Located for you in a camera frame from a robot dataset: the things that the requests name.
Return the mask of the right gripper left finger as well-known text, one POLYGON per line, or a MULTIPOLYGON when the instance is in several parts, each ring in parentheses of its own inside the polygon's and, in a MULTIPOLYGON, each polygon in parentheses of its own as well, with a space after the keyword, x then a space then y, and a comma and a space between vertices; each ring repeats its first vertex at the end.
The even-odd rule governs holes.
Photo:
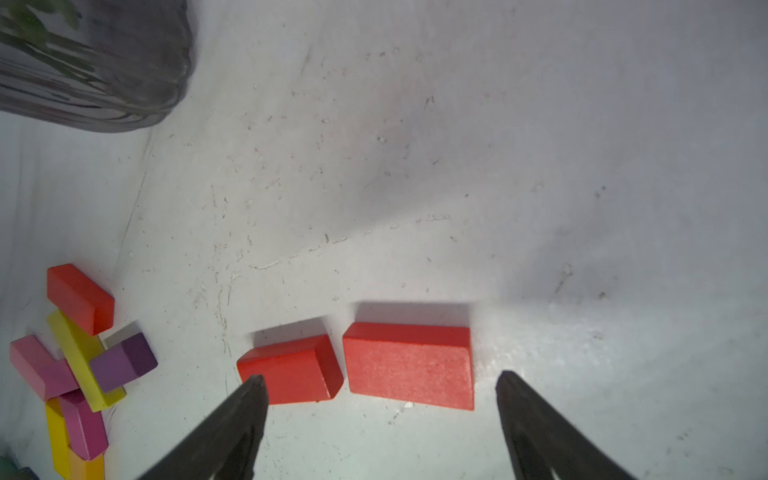
POLYGON ((249 377, 142 478, 252 479, 268 406, 263 377, 249 377))

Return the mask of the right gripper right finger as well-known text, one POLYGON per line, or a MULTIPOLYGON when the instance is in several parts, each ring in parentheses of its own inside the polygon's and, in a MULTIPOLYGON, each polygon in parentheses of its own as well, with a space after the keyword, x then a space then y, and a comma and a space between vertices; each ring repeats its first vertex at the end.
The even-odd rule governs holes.
POLYGON ((496 384, 497 407, 517 479, 630 479, 513 371, 496 384))

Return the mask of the dark red block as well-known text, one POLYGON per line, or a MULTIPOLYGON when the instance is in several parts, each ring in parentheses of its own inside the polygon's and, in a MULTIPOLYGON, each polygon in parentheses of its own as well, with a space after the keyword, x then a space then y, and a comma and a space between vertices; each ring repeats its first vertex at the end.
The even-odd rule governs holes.
POLYGON ((253 348, 236 366, 243 382, 263 377, 270 405, 332 400, 344 383, 327 334, 253 348))

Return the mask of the dark purple block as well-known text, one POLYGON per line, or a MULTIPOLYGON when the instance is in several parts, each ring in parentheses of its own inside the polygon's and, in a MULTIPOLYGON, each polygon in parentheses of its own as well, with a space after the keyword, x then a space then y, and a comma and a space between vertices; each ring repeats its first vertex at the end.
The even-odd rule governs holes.
POLYGON ((89 361, 90 370, 104 393, 110 393, 146 375, 158 366, 149 342, 137 333, 89 361))

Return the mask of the light red block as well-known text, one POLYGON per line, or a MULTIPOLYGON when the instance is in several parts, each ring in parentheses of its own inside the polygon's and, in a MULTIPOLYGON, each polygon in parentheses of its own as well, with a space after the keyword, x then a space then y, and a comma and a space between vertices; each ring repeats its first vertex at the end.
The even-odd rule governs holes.
POLYGON ((355 322, 342 342, 349 388, 355 394, 475 408, 467 327, 355 322))

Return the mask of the lime yellow long block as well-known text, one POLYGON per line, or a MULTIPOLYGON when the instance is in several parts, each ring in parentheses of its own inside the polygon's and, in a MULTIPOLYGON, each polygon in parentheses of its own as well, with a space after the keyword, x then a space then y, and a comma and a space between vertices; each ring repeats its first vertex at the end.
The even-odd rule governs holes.
POLYGON ((88 335, 60 310, 51 313, 47 323, 92 411, 106 410, 126 397, 123 387, 104 392, 90 368, 89 362, 105 352, 97 336, 88 335))

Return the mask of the magenta block lower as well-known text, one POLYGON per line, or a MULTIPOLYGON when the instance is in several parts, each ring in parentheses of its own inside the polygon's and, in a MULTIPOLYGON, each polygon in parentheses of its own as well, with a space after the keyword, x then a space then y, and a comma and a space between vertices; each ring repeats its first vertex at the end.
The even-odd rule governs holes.
POLYGON ((103 417, 91 410, 83 392, 74 390, 59 397, 69 436, 69 446, 83 460, 105 453, 109 443, 103 417))

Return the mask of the magenta block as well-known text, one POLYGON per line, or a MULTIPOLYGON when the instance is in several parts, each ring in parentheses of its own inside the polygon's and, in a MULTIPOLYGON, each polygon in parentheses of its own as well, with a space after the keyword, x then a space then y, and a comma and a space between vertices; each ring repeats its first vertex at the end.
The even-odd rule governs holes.
POLYGON ((103 417, 91 410, 83 392, 74 390, 59 397, 69 436, 69 446, 83 460, 105 453, 109 443, 103 417))
POLYGON ((67 360, 55 359, 34 335, 14 340, 9 359, 43 402, 79 389, 67 360))

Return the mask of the orange block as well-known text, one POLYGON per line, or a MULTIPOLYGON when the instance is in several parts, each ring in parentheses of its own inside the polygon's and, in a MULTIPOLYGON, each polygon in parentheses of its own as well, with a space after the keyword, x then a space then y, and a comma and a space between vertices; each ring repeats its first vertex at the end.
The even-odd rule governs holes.
POLYGON ((104 454, 84 460, 71 448, 68 449, 70 480, 104 480, 104 454))

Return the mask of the yellow flat block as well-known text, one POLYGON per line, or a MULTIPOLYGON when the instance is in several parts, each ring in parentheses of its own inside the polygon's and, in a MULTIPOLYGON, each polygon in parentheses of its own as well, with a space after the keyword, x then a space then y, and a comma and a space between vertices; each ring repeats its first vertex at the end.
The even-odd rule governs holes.
POLYGON ((52 398, 45 403, 45 413, 54 470, 63 479, 70 480, 69 436, 66 420, 57 398, 52 398))

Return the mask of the orange-red block near vase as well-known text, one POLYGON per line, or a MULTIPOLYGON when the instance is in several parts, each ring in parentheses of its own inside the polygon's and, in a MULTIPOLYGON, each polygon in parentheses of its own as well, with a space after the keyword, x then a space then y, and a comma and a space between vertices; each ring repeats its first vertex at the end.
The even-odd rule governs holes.
POLYGON ((115 299, 74 264, 50 267, 46 272, 48 299, 90 336, 114 325, 115 299))

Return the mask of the magenta block upper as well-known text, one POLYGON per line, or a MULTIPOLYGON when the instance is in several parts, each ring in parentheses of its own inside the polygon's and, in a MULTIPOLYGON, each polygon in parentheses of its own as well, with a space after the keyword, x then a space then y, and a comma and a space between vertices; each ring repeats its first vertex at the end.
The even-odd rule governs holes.
POLYGON ((14 340, 9 359, 43 402, 79 389, 67 360, 55 359, 34 335, 14 340))

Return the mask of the dark glass vase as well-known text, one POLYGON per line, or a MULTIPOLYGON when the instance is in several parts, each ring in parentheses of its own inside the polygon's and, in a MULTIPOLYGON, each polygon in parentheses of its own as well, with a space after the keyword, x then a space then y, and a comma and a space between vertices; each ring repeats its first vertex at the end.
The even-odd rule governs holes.
POLYGON ((4 1, 3 111, 98 133, 160 123, 193 73, 187 1, 4 1))

